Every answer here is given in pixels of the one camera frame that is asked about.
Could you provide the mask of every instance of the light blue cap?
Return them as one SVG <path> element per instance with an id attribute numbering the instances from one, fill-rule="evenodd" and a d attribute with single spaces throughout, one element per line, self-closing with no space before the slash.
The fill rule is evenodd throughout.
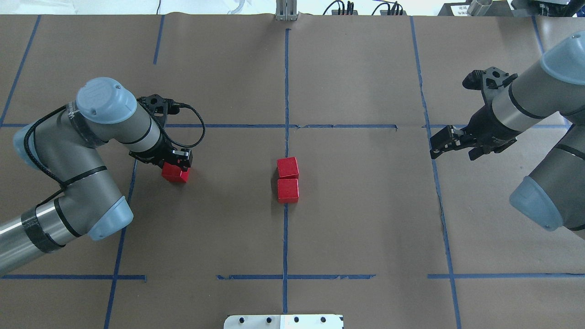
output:
<path id="1" fill-rule="evenodd" d="M 585 85 L 585 31 L 572 34 L 544 53 L 541 67 L 555 79 Z"/>
<path id="2" fill-rule="evenodd" d="M 99 241 L 105 237 L 118 232 L 132 222 L 134 214 L 122 196 L 116 203 L 95 223 L 87 233 L 94 241 Z"/>
<path id="3" fill-rule="evenodd" d="M 27 165 L 29 165 L 35 169 L 39 169 L 30 160 L 29 156 L 26 154 L 26 151 L 25 151 L 25 135 L 26 135 L 27 131 L 29 131 L 29 129 L 32 125 L 33 124 L 30 124 L 30 125 L 22 128 L 21 130 L 17 131 L 14 134 L 14 137 L 12 138 L 12 145 L 14 146 L 14 149 L 16 150 L 16 153 L 18 154 L 18 156 L 22 160 L 24 160 Z M 30 146 L 30 152 L 33 154 L 35 159 L 37 159 L 40 162 L 39 155 L 36 153 L 36 149 L 35 149 L 35 133 L 32 133 L 30 138 L 29 138 L 29 146 Z"/>
<path id="4" fill-rule="evenodd" d="M 105 77 L 87 81 L 77 92 L 75 104 L 86 119 L 105 125 L 130 118 L 137 105 L 130 91 L 116 80 Z"/>
<path id="5" fill-rule="evenodd" d="M 563 226 L 563 217 L 542 187 L 526 176 L 510 196 L 510 204 L 547 231 Z"/>

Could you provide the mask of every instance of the robotic arm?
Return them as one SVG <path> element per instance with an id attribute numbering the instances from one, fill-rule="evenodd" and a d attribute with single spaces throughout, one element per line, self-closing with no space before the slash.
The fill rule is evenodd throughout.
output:
<path id="1" fill-rule="evenodd" d="M 473 148 L 471 160 L 500 153 L 559 111 L 573 125 L 510 203 L 548 231 L 566 226 L 585 239 L 585 31 L 548 50 L 520 76 L 490 67 L 471 72 L 463 86 L 481 90 L 485 105 L 465 128 L 446 126 L 431 137 L 431 157 L 464 148 Z"/>
<path id="2" fill-rule="evenodd" d="M 186 172 L 191 148 L 205 134 L 203 121 L 203 134 L 193 145 L 176 143 L 164 131 L 166 116 L 185 107 L 201 119 L 187 104 L 158 95 L 137 100 L 116 80 L 96 78 L 74 102 L 17 132 L 13 143 L 19 156 L 61 190 L 0 224 L 0 276 L 82 235 L 97 241 L 130 224 L 130 207 L 96 148 L 115 139 L 141 162 L 161 168 L 169 163 Z"/>

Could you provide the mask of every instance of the white floor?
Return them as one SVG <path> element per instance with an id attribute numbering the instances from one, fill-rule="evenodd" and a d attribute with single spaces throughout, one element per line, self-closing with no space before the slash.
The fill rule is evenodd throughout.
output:
<path id="1" fill-rule="evenodd" d="M 445 2 L 457 0 L 403 0 L 409 15 L 436 16 Z M 238 7 L 239 0 L 161 0 L 160 13 L 227 14 Z M 330 0 L 299 0 L 298 10 L 321 15 Z M 360 15 L 371 15 L 377 0 L 355 0 Z M 154 14 L 158 0 L 0 0 L 0 14 L 128 15 Z M 276 0 L 246 0 L 241 14 L 274 13 Z"/>

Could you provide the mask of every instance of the white bracket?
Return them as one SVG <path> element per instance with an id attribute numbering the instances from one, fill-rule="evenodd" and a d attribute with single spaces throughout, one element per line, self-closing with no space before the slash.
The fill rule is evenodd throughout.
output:
<path id="1" fill-rule="evenodd" d="M 297 20 L 297 0 L 276 0 L 276 20 Z"/>
<path id="2" fill-rule="evenodd" d="M 286 314 L 279 316 L 230 316 L 223 329 L 343 329 L 337 314 Z"/>

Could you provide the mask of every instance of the red block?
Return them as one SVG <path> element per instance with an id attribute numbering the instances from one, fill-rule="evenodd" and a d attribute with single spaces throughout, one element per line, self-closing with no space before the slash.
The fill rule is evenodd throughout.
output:
<path id="1" fill-rule="evenodd" d="M 164 179 L 172 182 L 179 182 L 179 183 L 186 183 L 189 180 L 189 171 L 191 168 L 187 169 L 186 172 L 182 171 L 181 168 L 165 162 L 163 165 L 163 172 L 160 174 L 164 177 Z"/>
<path id="2" fill-rule="evenodd" d="M 298 178 L 298 165 L 296 157 L 285 157 L 276 160 L 278 178 Z"/>
<path id="3" fill-rule="evenodd" d="M 279 203 L 298 202 L 298 179 L 278 180 L 278 202 Z"/>

